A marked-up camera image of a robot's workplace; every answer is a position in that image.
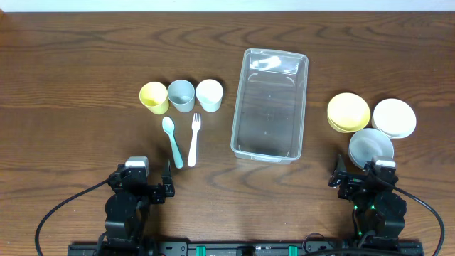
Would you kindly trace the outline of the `grey plastic bowl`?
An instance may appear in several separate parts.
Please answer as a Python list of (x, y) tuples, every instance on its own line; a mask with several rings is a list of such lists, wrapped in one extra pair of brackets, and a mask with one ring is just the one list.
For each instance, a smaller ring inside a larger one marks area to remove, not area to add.
[(359, 168), (363, 168), (366, 161), (371, 161), (374, 156), (393, 158), (394, 146), (383, 132), (365, 128), (357, 131), (350, 139), (348, 155), (350, 160)]

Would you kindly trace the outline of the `teal plastic spoon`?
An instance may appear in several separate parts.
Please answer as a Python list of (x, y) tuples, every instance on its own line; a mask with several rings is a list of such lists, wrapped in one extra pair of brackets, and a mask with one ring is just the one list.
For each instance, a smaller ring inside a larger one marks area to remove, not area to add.
[(178, 145), (176, 143), (176, 139), (174, 136), (175, 124), (174, 124), (173, 120), (170, 117), (165, 116), (162, 120), (162, 127), (163, 127), (164, 132), (167, 133), (167, 135), (169, 137), (175, 167), (177, 169), (182, 169), (183, 168), (183, 158), (181, 156), (180, 150), (178, 148)]

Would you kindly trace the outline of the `yellow plastic bowl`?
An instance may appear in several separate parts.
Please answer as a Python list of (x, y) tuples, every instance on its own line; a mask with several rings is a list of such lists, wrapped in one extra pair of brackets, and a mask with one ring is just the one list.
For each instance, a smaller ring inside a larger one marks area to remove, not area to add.
[(329, 101), (327, 119), (330, 126), (337, 132), (357, 132), (368, 125), (370, 108), (361, 96), (343, 92)]

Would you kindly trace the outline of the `white plastic fork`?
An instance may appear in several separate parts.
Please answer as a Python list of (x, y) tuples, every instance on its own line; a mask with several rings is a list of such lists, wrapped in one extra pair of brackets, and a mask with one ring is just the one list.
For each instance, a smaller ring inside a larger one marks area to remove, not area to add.
[(192, 138), (191, 145), (188, 153), (188, 165), (194, 167), (196, 164), (197, 157), (197, 143), (198, 143), (198, 132), (201, 128), (201, 114), (195, 113), (191, 124)]

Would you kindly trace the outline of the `white plastic bowl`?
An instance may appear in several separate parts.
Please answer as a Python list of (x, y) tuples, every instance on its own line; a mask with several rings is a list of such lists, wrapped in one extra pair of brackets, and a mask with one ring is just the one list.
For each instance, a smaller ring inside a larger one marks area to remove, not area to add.
[(404, 101), (389, 98), (380, 101), (373, 110), (372, 126), (390, 139), (403, 139), (417, 126), (414, 110)]

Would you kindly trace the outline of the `clear plastic container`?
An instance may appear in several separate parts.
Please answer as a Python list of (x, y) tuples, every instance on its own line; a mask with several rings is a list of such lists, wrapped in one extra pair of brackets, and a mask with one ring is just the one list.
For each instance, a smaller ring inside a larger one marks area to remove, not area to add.
[(237, 158), (290, 164), (301, 157), (308, 71), (304, 54), (245, 51), (230, 141)]

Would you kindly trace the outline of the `yellow plastic cup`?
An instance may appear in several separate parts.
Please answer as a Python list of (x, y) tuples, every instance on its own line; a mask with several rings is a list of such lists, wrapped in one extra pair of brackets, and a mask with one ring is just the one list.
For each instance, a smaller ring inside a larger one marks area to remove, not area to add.
[(168, 111), (168, 90), (160, 82), (149, 82), (139, 91), (139, 100), (154, 114), (164, 114)]

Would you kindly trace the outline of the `grey plastic cup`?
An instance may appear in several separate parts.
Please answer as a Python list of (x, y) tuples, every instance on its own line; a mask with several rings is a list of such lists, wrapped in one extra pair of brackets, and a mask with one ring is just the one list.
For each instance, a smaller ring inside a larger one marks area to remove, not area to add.
[(190, 112), (195, 104), (195, 88), (187, 80), (176, 80), (168, 87), (168, 98), (179, 112)]

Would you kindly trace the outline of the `white plastic cup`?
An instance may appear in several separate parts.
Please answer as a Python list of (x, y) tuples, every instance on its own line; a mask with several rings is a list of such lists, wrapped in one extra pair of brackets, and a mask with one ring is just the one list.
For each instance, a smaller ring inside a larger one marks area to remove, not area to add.
[(216, 112), (222, 102), (223, 87), (216, 80), (203, 80), (196, 87), (196, 97), (206, 112)]

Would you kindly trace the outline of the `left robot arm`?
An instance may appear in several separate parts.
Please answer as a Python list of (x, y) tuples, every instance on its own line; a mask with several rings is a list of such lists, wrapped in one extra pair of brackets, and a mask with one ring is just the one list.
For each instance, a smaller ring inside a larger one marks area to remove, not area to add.
[(145, 156), (135, 156), (109, 175), (107, 184), (114, 191), (105, 204), (106, 231), (99, 236), (94, 255), (154, 255), (153, 242), (143, 238), (150, 207), (165, 203), (175, 196), (171, 163), (166, 162), (162, 182), (148, 184), (149, 162)]

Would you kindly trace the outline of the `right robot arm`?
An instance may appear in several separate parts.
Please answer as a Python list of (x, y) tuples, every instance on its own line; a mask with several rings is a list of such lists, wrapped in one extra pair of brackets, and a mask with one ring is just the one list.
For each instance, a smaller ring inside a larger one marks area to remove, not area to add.
[(354, 204), (353, 245), (358, 248), (398, 251), (398, 236), (405, 227), (407, 203), (393, 187), (398, 182), (396, 163), (386, 156), (366, 161), (363, 172), (347, 170), (338, 156), (328, 185), (338, 188), (338, 197)]

